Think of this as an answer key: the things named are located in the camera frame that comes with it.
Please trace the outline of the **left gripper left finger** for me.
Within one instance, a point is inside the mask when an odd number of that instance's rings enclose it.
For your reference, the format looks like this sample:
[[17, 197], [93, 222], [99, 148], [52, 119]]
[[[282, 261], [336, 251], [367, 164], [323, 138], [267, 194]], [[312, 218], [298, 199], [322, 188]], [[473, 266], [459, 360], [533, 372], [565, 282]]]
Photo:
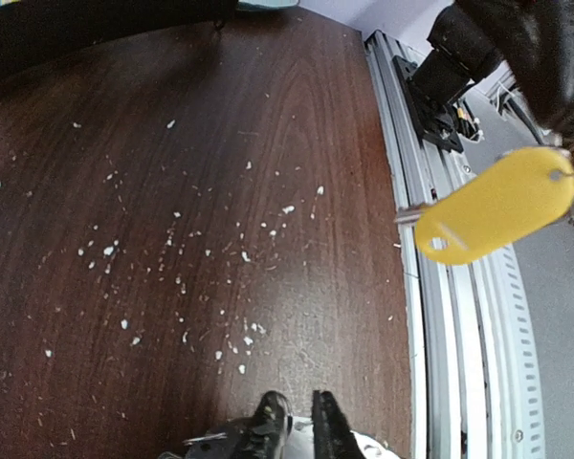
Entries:
[[278, 391], [268, 391], [230, 455], [231, 458], [281, 458], [290, 435], [290, 403]]

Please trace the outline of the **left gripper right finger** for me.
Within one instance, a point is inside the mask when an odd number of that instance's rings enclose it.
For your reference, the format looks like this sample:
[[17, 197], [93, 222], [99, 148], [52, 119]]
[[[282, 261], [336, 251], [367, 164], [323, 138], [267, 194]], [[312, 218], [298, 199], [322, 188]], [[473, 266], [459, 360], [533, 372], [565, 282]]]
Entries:
[[350, 425], [330, 391], [313, 392], [311, 420], [315, 459], [364, 459]]

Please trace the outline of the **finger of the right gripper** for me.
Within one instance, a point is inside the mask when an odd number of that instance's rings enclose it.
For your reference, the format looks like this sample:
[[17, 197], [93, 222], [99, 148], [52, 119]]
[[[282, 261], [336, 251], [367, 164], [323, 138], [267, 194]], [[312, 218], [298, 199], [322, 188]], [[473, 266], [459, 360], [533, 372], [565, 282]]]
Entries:
[[574, 1], [517, 1], [517, 80], [539, 126], [574, 159]]

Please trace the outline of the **key with yellow tag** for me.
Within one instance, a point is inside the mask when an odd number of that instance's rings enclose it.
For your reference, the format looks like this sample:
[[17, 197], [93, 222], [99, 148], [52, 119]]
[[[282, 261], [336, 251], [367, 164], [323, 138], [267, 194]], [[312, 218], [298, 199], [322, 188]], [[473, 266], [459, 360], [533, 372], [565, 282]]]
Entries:
[[574, 201], [574, 166], [567, 150], [513, 150], [434, 204], [400, 208], [395, 222], [414, 227], [428, 259], [466, 265], [559, 220]]

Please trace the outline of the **metal keyring with red handle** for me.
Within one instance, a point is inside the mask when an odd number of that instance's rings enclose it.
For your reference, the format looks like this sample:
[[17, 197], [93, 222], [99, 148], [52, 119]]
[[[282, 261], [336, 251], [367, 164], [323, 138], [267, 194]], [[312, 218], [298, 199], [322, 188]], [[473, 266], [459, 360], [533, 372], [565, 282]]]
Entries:
[[189, 438], [183, 441], [183, 445], [190, 447], [197, 444], [205, 444], [212, 441], [221, 441], [228, 438], [226, 431], [219, 431], [215, 433], [206, 433], [203, 436]]

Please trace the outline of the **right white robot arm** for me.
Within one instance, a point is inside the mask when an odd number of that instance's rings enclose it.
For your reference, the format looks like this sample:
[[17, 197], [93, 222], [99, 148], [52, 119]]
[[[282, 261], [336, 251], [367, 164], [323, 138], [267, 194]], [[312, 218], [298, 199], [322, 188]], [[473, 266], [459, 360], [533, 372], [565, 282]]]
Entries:
[[537, 125], [574, 153], [574, 1], [455, 1], [420, 65], [393, 63], [418, 139], [463, 149], [454, 104], [506, 61]]

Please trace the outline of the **pale green plate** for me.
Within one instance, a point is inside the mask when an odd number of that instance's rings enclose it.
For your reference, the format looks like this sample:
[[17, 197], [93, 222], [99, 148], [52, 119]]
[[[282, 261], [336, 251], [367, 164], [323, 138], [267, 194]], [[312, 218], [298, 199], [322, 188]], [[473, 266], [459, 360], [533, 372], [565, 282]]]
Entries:
[[238, 11], [282, 11], [295, 8], [299, 0], [239, 0]]

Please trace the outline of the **black dish rack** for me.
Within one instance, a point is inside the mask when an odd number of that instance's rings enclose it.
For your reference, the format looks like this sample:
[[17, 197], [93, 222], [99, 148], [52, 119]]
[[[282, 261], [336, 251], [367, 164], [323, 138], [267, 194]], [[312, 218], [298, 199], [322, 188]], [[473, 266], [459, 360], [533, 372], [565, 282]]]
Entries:
[[225, 24], [235, 1], [16, 1], [0, 6], [0, 80], [104, 41], [180, 25]]

